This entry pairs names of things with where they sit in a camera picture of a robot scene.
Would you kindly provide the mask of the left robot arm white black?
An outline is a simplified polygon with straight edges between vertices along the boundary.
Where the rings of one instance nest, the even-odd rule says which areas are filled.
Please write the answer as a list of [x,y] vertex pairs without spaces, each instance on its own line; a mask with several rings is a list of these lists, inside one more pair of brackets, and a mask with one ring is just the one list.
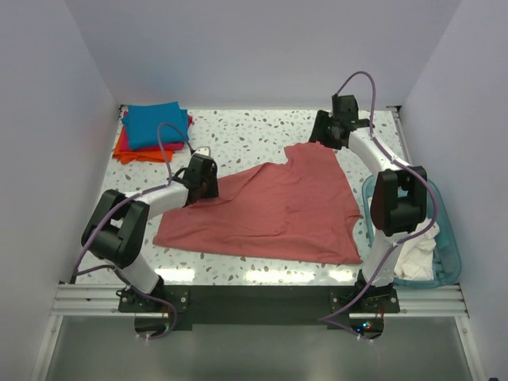
[[210,149],[200,147],[190,157],[188,165],[162,185],[131,195],[105,191],[82,235],[80,256],[91,252],[114,267],[118,277],[137,290],[137,303],[147,311],[164,304],[164,281],[140,253],[148,221],[218,196],[217,164]]

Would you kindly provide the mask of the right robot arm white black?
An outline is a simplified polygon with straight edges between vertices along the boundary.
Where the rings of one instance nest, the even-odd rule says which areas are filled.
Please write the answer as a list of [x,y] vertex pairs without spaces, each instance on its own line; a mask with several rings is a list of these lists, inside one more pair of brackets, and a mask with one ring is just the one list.
[[371,122],[359,118],[352,95],[335,94],[332,110],[317,112],[310,141],[336,150],[349,149],[375,179],[370,206],[375,238],[362,269],[367,284],[353,293],[359,310],[373,311],[382,301],[377,287],[393,283],[402,244],[418,232],[418,225],[427,217],[428,196],[433,193],[427,172],[422,166],[409,165],[375,136]]

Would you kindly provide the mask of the salmon pink t-shirt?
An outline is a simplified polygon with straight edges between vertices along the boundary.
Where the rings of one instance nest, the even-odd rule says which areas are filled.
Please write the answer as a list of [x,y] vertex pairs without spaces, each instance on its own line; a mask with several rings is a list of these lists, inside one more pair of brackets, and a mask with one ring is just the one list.
[[360,210],[332,149],[298,143],[287,162],[218,180],[219,195],[161,219],[153,243],[228,256],[360,264],[353,237]]

